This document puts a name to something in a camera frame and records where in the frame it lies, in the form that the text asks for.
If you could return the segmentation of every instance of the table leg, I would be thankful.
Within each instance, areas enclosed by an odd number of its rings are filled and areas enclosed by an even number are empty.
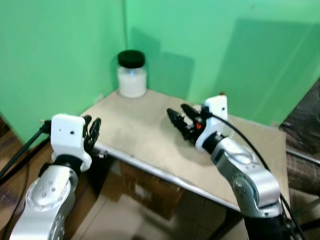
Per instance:
[[[243,216],[240,212],[233,209],[226,208],[225,218],[223,223],[218,227],[218,229],[208,238],[208,240],[220,240],[228,233],[235,225],[237,225]]]

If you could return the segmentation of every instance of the black lid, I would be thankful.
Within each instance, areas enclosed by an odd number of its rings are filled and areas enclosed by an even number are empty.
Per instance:
[[[145,65],[145,55],[137,50],[125,50],[118,54],[118,62],[122,67],[137,69]]]

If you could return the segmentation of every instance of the cable connector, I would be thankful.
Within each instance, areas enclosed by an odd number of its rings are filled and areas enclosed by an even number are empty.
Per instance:
[[[51,120],[45,120],[39,130],[44,134],[51,134]]]

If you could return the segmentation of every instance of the floor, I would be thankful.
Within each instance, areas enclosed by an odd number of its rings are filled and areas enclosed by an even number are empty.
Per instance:
[[[292,207],[299,208],[315,199],[293,191]],[[171,220],[143,207],[127,195],[114,202],[100,195],[72,240],[205,240],[218,228],[225,209],[190,191],[186,191]],[[299,218],[302,223],[320,217],[320,206]],[[247,240],[241,221],[223,240]],[[320,240],[319,229],[310,231],[308,240]]]

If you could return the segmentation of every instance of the black cable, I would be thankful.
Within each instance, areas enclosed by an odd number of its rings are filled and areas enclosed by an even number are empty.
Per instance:
[[[34,141],[42,134],[42,130],[36,132],[35,135],[25,144],[22,146],[22,148],[11,158],[11,160],[3,167],[3,169],[0,171],[0,179],[3,178],[3,176],[6,174],[6,172],[11,168],[13,164],[16,163],[16,161],[21,157],[22,154],[24,154],[25,151],[28,150],[28,148],[31,146],[31,144],[34,143]]]
[[[42,134],[50,134],[51,133],[51,120],[45,120],[44,124],[40,127],[39,131],[36,132],[35,135],[25,144],[22,148],[11,158],[11,160],[4,166],[0,171],[0,179],[6,174],[6,172],[12,167],[13,164],[18,160],[21,155],[28,150],[31,144],[36,141],[36,139]]]
[[[253,146],[253,144],[246,138],[246,136],[240,132],[235,126],[233,126],[230,122],[224,120],[223,118],[217,116],[217,115],[214,115],[212,113],[209,113],[209,116],[215,118],[215,119],[218,119],[220,120],[221,122],[223,122],[224,124],[226,124],[229,128],[231,128],[232,130],[234,130],[249,146],[250,148],[253,150],[253,152],[257,155],[257,157],[260,159],[262,165],[264,166],[265,169],[267,169],[268,171],[270,171],[270,168],[268,167],[267,163],[265,162],[264,158],[261,156],[261,154],[258,152],[258,150],[255,148],[255,146]],[[297,231],[299,232],[302,240],[306,240],[306,237],[297,221],[297,219],[295,218],[295,216],[293,215],[293,213],[291,212],[291,209],[290,209],[290,206],[289,204],[287,203],[285,197],[282,195],[282,193],[280,194],[280,199],[281,199],[281,202],[284,204],[285,208],[288,210],[290,216],[291,216],[291,219],[295,225],[295,227],[297,228]]]
[[[35,147],[35,149],[29,153],[22,161],[20,161],[16,166],[14,166],[13,169],[11,169],[3,178],[0,179],[0,187],[5,184],[12,176],[14,176],[19,170],[21,170],[29,161],[31,158],[33,158],[44,146],[50,141],[50,137],[46,138],[42,142],[39,143]]]

